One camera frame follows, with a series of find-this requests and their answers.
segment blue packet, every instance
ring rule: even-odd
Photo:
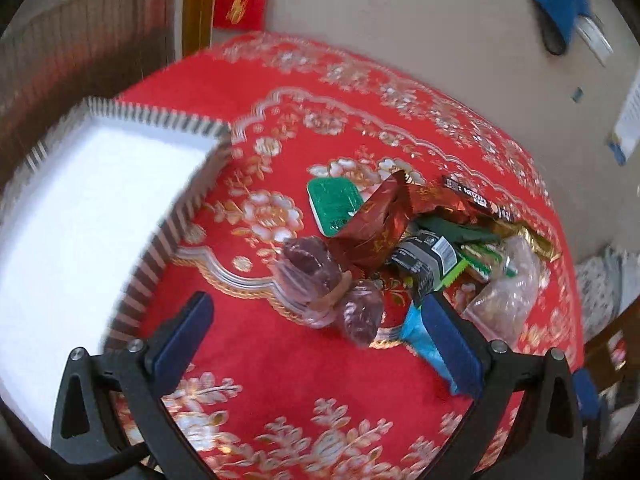
[[[451,395],[457,394],[458,386],[451,377],[449,369],[444,364],[442,356],[440,352],[438,352],[429,332],[427,332],[427,329],[424,327],[420,310],[418,310],[413,303],[409,307],[406,318],[404,318],[402,330],[400,331],[400,339],[411,345],[416,353],[433,366],[438,375],[449,383]]]

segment chocolate bar wrapper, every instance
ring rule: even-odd
[[[434,183],[409,184],[406,173],[396,171],[327,243],[338,262],[354,276],[359,275],[358,268],[369,275],[388,259],[411,219],[436,210],[453,222],[476,220],[465,200],[452,190]]]
[[[458,193],[464,196],[469,202],[471,202],[475,207],[477,207],[480,211],[486,213],[492,218],[498,220],[505,220],[507,222],[513,222],[515,218],[513,214],[507,211],[505,208],[500,207],[495,202],[491,202],[487,200],[482,195],[476,193],[472,189],[469,189],[466,186],[460,184],[457,180],[454,180],[448,176],[444,176],[443,183],[445,188],[453,190],[455,193]]]

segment plastic bag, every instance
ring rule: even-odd
[[[357,346],[365,348],[376,338],[385,303],[371,280],[354,280],[335,311],[335,324],[342,334]]]
[[[540,260],[521,236],[507,238],[502,247],[518,273],[499,276],[469,303],[462,317],[488,339],[502,339],[513,347],[531,307],[538,298]]]
[[[270,265],[276,284],[297,314],[310,326],[322,328],[335,318],[332,306],[313,310],[308,304],[340,283],[342,271],[321,238],[309,236],[284,242],[282,255]]]

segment gold foil wrapper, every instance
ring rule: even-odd
[[[543,235],[524,221],[510,224],[503,220],[484,217],[481,223],[484,227],[491,229],[491,231],[497,234],[500,238],[522,236],[531,247],[531,250],[533,250],[543,260],[554,262],[562,256],[562,251],[559,251],[551,241],[543,237]]]

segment green card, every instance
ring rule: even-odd
[[[306,190],[324,236],[334,236],[364,203],[355,184],[343,176],[314,178]]]

